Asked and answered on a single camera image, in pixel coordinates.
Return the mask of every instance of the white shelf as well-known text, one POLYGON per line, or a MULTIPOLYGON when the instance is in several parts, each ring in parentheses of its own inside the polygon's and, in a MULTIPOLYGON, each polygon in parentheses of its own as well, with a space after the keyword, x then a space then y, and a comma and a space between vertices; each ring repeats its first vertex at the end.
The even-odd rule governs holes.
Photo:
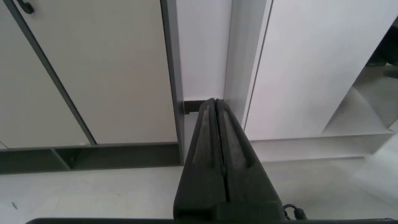
POLYGON ((390 134, 365 98, 351 88, 321 134, 314 137, 390 134))
POLYGON ((261 162, 363 157, 375 153, 392 134, 252 141, 261 162))

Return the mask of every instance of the floor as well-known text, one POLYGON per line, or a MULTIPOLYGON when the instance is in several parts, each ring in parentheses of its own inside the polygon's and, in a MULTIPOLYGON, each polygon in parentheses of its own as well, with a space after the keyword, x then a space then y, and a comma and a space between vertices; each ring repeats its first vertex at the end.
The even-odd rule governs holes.
MULTIPOLYGON (((188 124, 194 120, 188 118, 188 124)), ((282 203, 303 208, 311 219, 398 219, 396 161, 398 137, 367 158, 263 166, 282 203)), ((37 217, 172 218, 181 172, 182 167, 162 167, 0 175, 0 223, 37 217)))

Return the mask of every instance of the door handle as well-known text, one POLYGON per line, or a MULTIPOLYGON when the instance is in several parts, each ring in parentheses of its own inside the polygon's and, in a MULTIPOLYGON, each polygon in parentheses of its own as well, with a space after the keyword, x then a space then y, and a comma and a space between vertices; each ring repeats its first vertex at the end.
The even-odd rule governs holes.
POLYGON ((24 0, 17 0, 17 2, 22 10, 27 14, 32 14, 35 11, 29 2, 24 2, 24 0))

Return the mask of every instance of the white panel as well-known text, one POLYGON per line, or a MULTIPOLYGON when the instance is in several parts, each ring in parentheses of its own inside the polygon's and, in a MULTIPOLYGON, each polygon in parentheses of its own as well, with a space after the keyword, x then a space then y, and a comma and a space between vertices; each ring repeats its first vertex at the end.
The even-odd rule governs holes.
POLYGON ((223 98, 232 0, 177 0, 184 100, 223 98))
POLYGON ((21 12, 98 143, 177 141, 160 1, 31 3, 21 12))
POLYGON ((0 2, 0 136, 9 148, 88 144, 32 47, 0 2))
POLYGON ((224 101, 244 127, 272 0, 234 0, 224 101))
POLYGON ((398 1, 274 1, 249 139, 320 134, 398 15, 398 1))

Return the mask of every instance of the cabinet door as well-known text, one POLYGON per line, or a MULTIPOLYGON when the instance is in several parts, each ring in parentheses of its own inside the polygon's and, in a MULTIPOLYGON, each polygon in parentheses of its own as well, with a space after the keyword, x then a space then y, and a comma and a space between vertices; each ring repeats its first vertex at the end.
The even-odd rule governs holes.
POLYGON ((21 13, 97 143, 176 142, 159 0, 36 0, 21 13))
POLYGON ((398 1, 274 1, 245 132, 319 135, 398 15, 398 1))
POLYGON ((8 148, 88 144, 51 78, 0 1, 0 136, 8 148))

